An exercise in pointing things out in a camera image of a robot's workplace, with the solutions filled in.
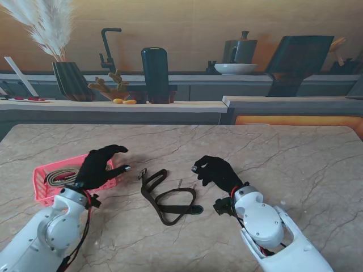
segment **pink basket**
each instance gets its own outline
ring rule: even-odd
[[[33,184],[34,184],[34,191],[35,191],[35,200],[40,202],[43,206],[51,206],[54,202],[54,196],[57,195],[61,187],[51,187],[46,182],[44,183],[45,176],[59,168],[64,168],[68,166],[81,166],[85,158],[88,154],[81,155],[78,157],[74,157],[71,159],[66,159],[59,161],[57,163],[50,163],[47,165],[42,165],[34,169],[33,172]],[[107,162],[111,168],[113,169],[113,163],[112,160],[109,160]],[[102,185],[100,188],[89,190],[88,192],[90,194],[95,193],[97,191],[105,190],[108,188],[112,188],[117,185],[116,179],[113,178],[109,181],[107,181],[104,185]]]

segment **kettle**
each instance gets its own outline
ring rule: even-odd
[[[246,63],[251,64],[254,57],[257,40],[249,40],[247,38],[249,31],[242,31],[242,37],[239,40],[226,41],[223,53],[222,63]],[[233,49],[237,48],[234,59]]]

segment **black faucet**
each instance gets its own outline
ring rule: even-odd
[[[104,47],[106,49],[106,53],[107,53],[107,62],[104,62],[104,58],[102,53],[100,53],[100,58],[101,58],[101,67],[102,68],[108,68],[110,70],[110,72],[115,73],[116,72],[116,68],[115,68],[115,63],[113,61],[113,58],[111,57],[111,52],[109,51],[109,47],[108,47],[108,42],[106,39],[106,32],[107,31],[115,31],[115,32],[121,32],[122,29],[121,28],[104,28],[101,31],[101,35],[102,35],[102,40],[104,43]]]

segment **robot forearm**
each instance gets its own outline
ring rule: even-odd
[[[234,208],[243,219],[241,236],[266,272],[333,272],[333,269],[281,208],[263,203],[263,196],[253,186],[234,194]],[[284,238],[284,228],[291,244],[271,256],[263,248],[275,248]]]
[[[62,190],[53,206],[39,211],[0,253],[0,271],[57,271],[65,251],[80,236],[86,203],[83,194]]]

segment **black strap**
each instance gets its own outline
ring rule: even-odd
[[[156,186],[158,186],[161,182],[163,182],[166,179],[168,171],[165,169],[162,169],[147,179],[145,177],[146,172],[147,172],[147,169],[145,168],[144,170],[141,171],[141,173],[139,175],[139,179],[142,178],[141,194],[155,208],[155,210],[157,211],[157,213],[160,217],[161,222],[163,222],[164,225],[172,226],[172,225],[176,224],[176,222],[178,222],[180,220],[180,218],[182,218],[182,216],[185,214],[201,214],[203,212],[202,206],[193,205],[193,203],[197,197],[197,193],[192,188],[172,189],[172,190],[169,190],[167,192],[164,192],[164,193],[158,195],[154,199],[150,193],[155,189]],[[149,187],[146,187],[146,185],[148,183],[150,183],[151,181],[154,181],[154,182]],[[189,205],[159,205],[158,204],[158,201],[162,197],[164,197],[166,194],[172,193],[172,192],[189,192],[192,194],[193,199]],[[179,216],[175,220],[169,222],[169,221],[165,220],[165,218],[163,217],[163,215],[162,215],[163,212],[170,213],[170,214],[179,214]]]

